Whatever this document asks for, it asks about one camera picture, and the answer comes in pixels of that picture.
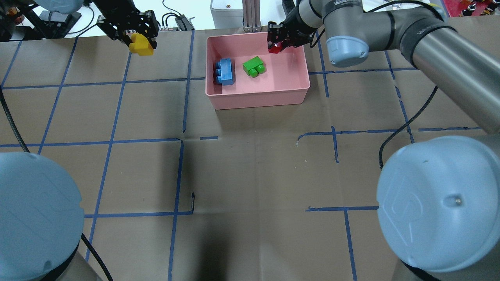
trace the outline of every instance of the blue block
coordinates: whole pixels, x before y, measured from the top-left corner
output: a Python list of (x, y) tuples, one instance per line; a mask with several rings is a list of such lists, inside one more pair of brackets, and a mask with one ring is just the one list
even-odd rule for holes
[(215, 64), (215, 81), (223, 86), (235, 83), (235, 68), (230, 58), (223, 58)]

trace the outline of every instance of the green block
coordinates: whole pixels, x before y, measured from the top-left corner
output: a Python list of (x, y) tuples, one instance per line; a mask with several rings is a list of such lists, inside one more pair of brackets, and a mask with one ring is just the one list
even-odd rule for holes
[(259, 74), (266, 72), (266, 67), (264, 62), (258, 56), (243, 63), (243, 70), (245, 73), (253, 78), (257, 77)]

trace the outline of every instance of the yellow block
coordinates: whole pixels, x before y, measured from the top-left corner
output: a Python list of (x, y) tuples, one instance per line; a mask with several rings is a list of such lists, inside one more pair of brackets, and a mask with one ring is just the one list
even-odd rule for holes
[(140, 33), (132, 34), (132, 42), (128, 45), (130, 52), (139, 54), (139, 56), (151, 56), (155, 50), (149, 43), (148, 39)]

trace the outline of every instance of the blue tape grid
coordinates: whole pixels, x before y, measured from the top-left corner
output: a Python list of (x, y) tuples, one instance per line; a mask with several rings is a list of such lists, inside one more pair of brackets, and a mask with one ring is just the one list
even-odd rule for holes
[[(194, 31), (191, 33), (191, 42), (190, 42), (190, 48), (189, 48), (189, 62), (188, 62), (188, 73), (186, 78), (173, 78), (173, 79), (149, 79), (149, 80), (133, 80), (133, 81), (127, 81), (127, 74), (128, 74), (128, 69), (130, 66), (130, 59), (131, 55), (129, 53), (128, 58), (127, 58), (127, 64), (125, 68), (125, 72), (123, 75), (123, 80), (122, 81), (110, 81), (110, 82), (96, 82), (96, 83), (74, 83), (74, 84), (65, 84), (65, 79), (66, 75), (68, 73), (68, 69), (70, 67), (73, 55), (75, 53), (75, 49), (78, 43), (78, 39), (75, 39), (68, 63), (66, 65), (66, 69), (64, 71), (64, 75), (62, 77), (61, 83), (60, 84), (55, 84), (55, 85), (36, 85), (36, 86), (15, 86), (15, 87), (3, 87), (5, 82), (7, 81), (8, 75), (11, 72), (11, 69), (14, 65), (15, 59), (18, 56), (19, 50), (22, 46), (22, 41), (20, 41), (16, 47), (16, 50), (13, 54), (12, 60), (10, 62), (10, 65), (5, 73), (5, 76), (1, 82), (1, 85), (4, 90), (13, 90), (13, 89), (36, 89), (36, 88), (58, 88), (57, 91), (57, 96), (49, 117), (49, 120), (47, 122), (47, 126), (45, 128), (45, 132), (42, 138), (41, 143), (29, 143), (27, 144), (28, 147), (39, 147), (38, 153), (40, 154), (41, 150), (43, 147), (59, 147), (59, 146), (86, 146), (86, 145), (108, 145), (108, 150), (106, 154), (106, 161), (103, 169), (103, 174), (101, 178), (101, 183), (99, 186), (99, 193), (96, 201), (96, 206), (94, 213), (92, 214), (86, 214), (85, 218), (87, 219), (92, 219), (92, 227), (90, 231), (90, 236), (89, 240), (92, 242), (92, 239), (95, 234), (95, 228), (96, 228), (96, 221), (98, 218), (130, 218), (130, 217), (163, 217), (163, 216), (171, 216), (173, 217), (173, 225), (172, 225), (172, 233), (171, 233), (171, 238), (170, 238), (170, 253), (169, 253), (169, 260), (168, 260), (168, 280), (172, 280), (172, 270), (173, 270), (173, 263), (174, 263), (174, 250), (175, 250), (175, 238), (176, 238), (176, 230), (177, 230), (177, 220), (178, 216), (189, 216), (194, 213), (194, 204), (195, 204), (195, 195), (192, 194), (191, 196), (191, 210), (190, 211), (179, 211), (179, 199), (180, 199), (180, 190), (181, 190), (181, 177), (182, 177), (182, 166), (183, 166), (183, 159), (184, 159), (184, 142), (179, 139), (179, 138), (156, 138), (156, 139), (129, 139), (129, 140), (114, 140), (114, 135), (116, 131), (116, 125), (118, 122), (119, 114), (120, 114), (120, 106), (122, 102), (122, 97), (123, 97), (123, 92), (126, 84), (134, 84), (134, 83), (153, 83), (153, 82), (173, 82), (173, 81), (186, 81), (186, 92), (185, 92), (185, 99), (184, 99), (184, 116), (183, 116), (183, 121), (182, 121), (182, 129), (183, 132), (186, 130), (186, 121), (188, 117), (188, 103), (189, 103), (189, 88), (190, 88), (190, 81), (197, 81), (197, 80), (204, 80), (205, 77), (191, 77), (191, 67), (192, 67), (192, 59), (193, 59), (193, 46), (194, 46)], [(322, 56), (322, 46), (321, 42), (318, 42), (318, 51), (320, 54), (320, 60), (321, 60), (321, 69), (322, 71), (311, 71), (309, 72), (310, 75), (323, 75), (323, 82), (324, 82), (324, 87), (325, 87), (325, 92), (326, 92), (326, 97), (329, 98), (329, 88), (328, 88), (328, 82), (327, 82), (327, 76), (330, 74), (338, 74), (338, 73), (350, 73), (350, 72), (390, 72), (391, 76), (393, 79), (395, 79), (395, 71), (410, 71), (410, 70), (415, 70), (413, 67), (406, 67), (406, 68), (392, 68), (391, 65), (391, 60), (389, 58), (389, 55), (387, 52), (385, 52), (387, 63), (389, 65), (389, 68), (380, 68), (380, 69), (365, 69), (365, 70), (336, 70), (336, 71), (326, 71), (325, 70), (325, 62)], [(120, 89), (120, 96), (118, 100), (118, 105), (116, 108), (116, 113), (115, 113), (115, 119), (113, 123), (113, 129), (111, 132), (111, 136), (109, 141), (89, 141), (89, 142), (65, 142), (65, 143), (45, 143), (47, 133), (50, 129), (52, 117), (54, 115), (55, 109), (57, 107), (57, 101), (59, 99), (59, 96), (61, 94), (62, 88), (64, 87), (80, 87), (80, 86), (94, 86), (94, 85), (118, 85), (121, 84), (121, 89)], [(396, 94), (399, 98), (399, 102), (401, 105), (401, 111), (402, 114), (405, 118), (405, 120), (408, 120), (408, 116), (406, 114), (406, 110), (403, 104), (403, 101), (401, 100), (401, 93), (397, 86), (395, 86), (395, 91)], [(419, 128), (419, 132), (430, 132), (430, 131), (459, 131), (459, 130), (479, 130), (479, 127), (450, 127), (450, 128)], [(337, 135), (342, 135), (342, 134), (360, 134), (360, 133), (368, 133), (368, 134), (377, 134), (377, 133), (391, 133), (394, 132), (395, 129), (381, 129), (381, 130), (365, 130), (365, 131), (358, 131), (358, 130), (350, 130), (350, 131), (336, 131), (335, 128), (332, 126), (331, 131), (326, 131), (326, 132), (307, 132), (298, 137), (298, 140), (300, 140), (303, 137), (306, 136), (321, 136), (321, 135), (332, 135), (333, 138), (333, 146), (334, 146), (334, 153), (335, 153), (335, 161), (338, 163), (338, 157), (339, 157), (339, 152), (337, 148)], [(412, 143), (414, 142), (413, 140), (413, 135), (411, 132), (411, 129), (408, 128), (407, 130), (410, 140)], [(218, 140), (218, 136), (202, 136), (199, 138), (200, 140)], [(99, 205), (102, 197), (102, 192), (104, 188), (104, 182), (106, 179), (106, 173), (107, 173), (107, 168), (109, 164), (109, 159), (111, 156), (113, 144), (128, 144), (128, 143), (149, 143), (149, 142), (180, 142), (180, 152), (179, 152), (179, 163), (178, 163), (178, 171), (177, 171), (177, 186), (176, 186), (176, 195), (175, 195), (175, 205), (174, 205), (174, 211), (171, 212), (140, 212), (140, 213), (99, 213)], [(11, 147), (18, 147), (19, 145), (17, 143), (15, 144), (0, 144), (0, 148), (11, 148)], [(354, 251), (353, 251), (353, 242), (351, 238), (351, 229), (349, 225), (349, 215), (348, 211), (369, 211), (369, 210), (377, 210), (378, 206), (347, 206), (347, 207), (320, 207), (320, 208), (313, 208), (310, 207), (306, 212), (344, 212), (344, 221), (345, 221), (345, 229), (346, 229), (346, 236), (347, 236), (347, 244), (349, 248), (349, 256), (350, 256), (350, 262), (351, 262), (351, 270), (352, 270), (352, 276), (353, 280), (357, 281), (357, 274), (356, 274), (356, 266), (355, 266), (355, 259), (354, 259)], [(89, 252), (87, 251), (86, 255), (86, 260), (89, 259)]]

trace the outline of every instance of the black cable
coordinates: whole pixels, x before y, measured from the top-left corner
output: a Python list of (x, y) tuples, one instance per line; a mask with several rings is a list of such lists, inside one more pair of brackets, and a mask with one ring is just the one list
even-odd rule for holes
[(417, 0), (397, 0), (397, 1), (387, 2), (385, 4), (382, 4), (376, 8), (369, 10), (367, 13), (372, 13), (372, 12), (375, 12), (375, 11), (380, 10), (382, 8), (392, 6), (394, 4), (404, 4), (404, 3), (420, 5), (424, 8), (426, 8), (427, 10), (431, 11), (432, 14), (434, 15), (434, 17), (436, 17), (438, 20), (444, 21), (443, 17), (431, 5), (424, 3), (424, 2), (417, 1)]
[(182, 25), (184, 26), (184, 30), (185, 30), (185, 31), (186, 31), (186, 30), (188, 30), (188, 28), (186, 27), (186, 24), (184, 23), (184, 21), (181, 19), (181, 17), (180, 17), (180, 16), (178, 16), (178, 15), (176, 15), (176, 14), (169, 14), (169, 15), (166, 17), (166, 19), (165, 19), (165, 25), (166, 25), (167, 27), (169, 26), (169, 24), (168, 24), (167, 22), (168, 22), (168, 20), (169, 20), (169, 18), (170, 18), (170, 17), (176, 17), (177, 19), (179, 19), (179, 21), (180, 21), (180, 22), (182, 23)]
[(53, 12), (52, 12), (52, 11), (50, 11), (50, 12), (48, 13), (48, 21), (47, 21), (48, 28), (52, 28), (52, 26), (51, 26), (51, 18), (52, 18), (52, 14), (53, 14)]
[(18, 128), (16, 127), (16, 124), (14, 123), (14, 119), (12, 118), (11, 111), (9, 110), (9, 107), (7, 106), (7, 102), (5, 101), (4, 97), (4, 92), (2, 91), (2, 86), (0, 85), (0, 103), (1, 107), (3, 108), (3, 111), (5, 111), (5, 115), (7, 116), (8, 124), (12, 128), (12, 131), (14, 132), (14, 136), (19, 142), (19, 145), (22, 148), (22, 151), (30, 153), (30, 150), (26, 146), (23, 138), (21, 137), (21, 134), (19, 134)]
[(415, 274), (418, 278), (420, 278), (422, 281), (440, 281), (439, 279), (437, 279), (436, 277), (430, 275), (429, 273), (427, 273), (425, 270), (423, 269), (420, 269), (418, 267), (413, 267), (409, 264), (407, 264), (406, 262), (404, 261), (401, 261), (403, 263), (403, 265), (409, 269), (413, 274)]
[(325, 33), (325, 29), (323, 28), (323, 31), (317, 36), (316, 41), (313, 43), (312, 41), (309, 43), (309, 47), (314, 48), (316, 44), (320, 41), (321, 36), (323, 36), (323, 33)]
[(382, 145), (380, 146), (380, 149), (378, 150), (378, 164), (380, 165), (380, 170), (382, 170), (382, 168), (384, 167), (384, 161), (382, 160), (382, 153), (384, 152), (384, 148), (386, 147), (386, 145), (397, 135), (399, 134), (401, 131), (403, 131), (406, 127), (408, 127), (415, 119), (417, 119), (417, 117), (419, 117), (419, 115), (427, 108), (427, 106), (429, 105), (429, 103), (431, 102), (431, 100), (434, 98), (434, 95), (436, 94), (436, 92), (438, 91), (438, 86), (435, 86), (434, 89), (432, 90), (432, 93), (430, 94), (429, 98), (427, 99), (427, 101), (422, 105), (422, 108), (420, 108), (420, 110), (415, 113), (415, 115), (410, 119), (408, 120), (408, 122), (404, 123), (404, 125), (402, 125), (401, 127), (399, 127), (399, 129), (397, 129), (395, 132), (393, 132), (383, 143)]
[(92, 19), (90, 20), (90, 22), (87, 24), (87, 26), (85, 26), (84, 28), (78, 30), (78, 31), (73, 31), (73, 32), (68, 32), (67, 34), (75, 34), (75, 33), (79, 33), (79, 32), (82, 32), (84, 31), (85, 29), (87, 29), (89, 26), (91, 26), (91, 24), (94, 22), (94, 17), (96, 16), (96, 13), (94, 12), (94, 9), (92, 9), (90, 6), (84, 6), (86, 8), (89, 8), (91, 11), (92, 11)]
[(107, 280), (113, 281), (113, 277), (111, 277), (111, 274), (110, 274), (108, 268), (104, 264), (101, 257), (97, 254), (96, 249), (94, 249), (92, 244), (89, 242), (89, 240), (87, 239), (87, 237), (85, 237), (85, 235), (83, 233), (81, 234), (81, 240), (83, 241), (85, 246), (87, 246), (88, 250), (92, 253), (92, 256), (95, 258), (97, 263), (100, 265), (100, 268), (102, 268), (102, 271), (104, 272), (104, 275), (106, 275)]
[(180, 16), (180, 15), (181, 15), (181, 13), (180, 13), (180, 12), (178, 12), (178, 11), (176, 11), (176, 10), (172, 9), (172, 8), (167, 7), (167, 5), (165, 5), (165, 0), (161, 1), (161, 4), (163, 4), (163, 7), (165, 7), (165, 8), (167, 8), (167, 9), (169, 9), (170, 11), (174, 11), (174, 12), (176, 12), (176, 13), (178, 14), (178, 16)]
[(161, 25), (165, 26), (165, 16), (168, 16), (168, 15), (174, 15), (174, 16), (178, 17), (178, 15), (173, 13), (173, 12), (165, 13), (164, 15), (161, 16)]
[[(30, 153), (30, 150), (26, 146), (23, 138), (21, 137), (21, 134), (19, 134), (19, 131), (18, 131), (18, 128), (16, 127), (16, 124), (14, 123), (14, 120), (13, 120), (12, 115), (11, 115), (11, 111), (9, 110), (9, 107), (7, 106), (7, 102), (5, 101), (4, 92), (2, 91), (1, 85), (0, 85), (0, 103), (1, 103), (3, 110), (5, 111), (5, 115), (7, 116), (8, 123), (9, 123), (10, 127), (12, 128), (12, 131), (14, 132), (15, 138), (19, 142), (19, 145), (21, 145), (21, 148), (24, 152)], [(111, 274), (110, 274), (108, 268), (104, 264), (101, 257), (97, 254), (96, 249), (94, 249), (92, 244), (89, 242), (89, 240), (87, 239), (87, 237), (85, 237), (85, 235), (83, 233), (81, 234), (81, 240), (83, 241), (85, 246), (87, 246), (88, 250), (92, 253), (92, 256), (95, 258), (97, 263), (102, 268), (102, 271), (104, 272), (104, 275), (106, 275), (108, 281), (113, 281), (113, 278), (111, 277)]]
[(96, 23), (96, 24), (94, 24), (94, 25), (92, 25), (91, 27), (89, 27), (89, 28), (85, 29), (85, 31), (84, 31), (84, 32), (82, 32), (82, 33), (78, 34), (77, 36), (75, 36), (75, 38), (78, 38), (78, 37), (82, 36), (82, 34), (86, 33), (87, 31), (89, 31), (89, 30), (91, 30), (91, 29), (93, 29), (93, 28), (95, 28), (96, 26), (97, 26), (97, 23)]

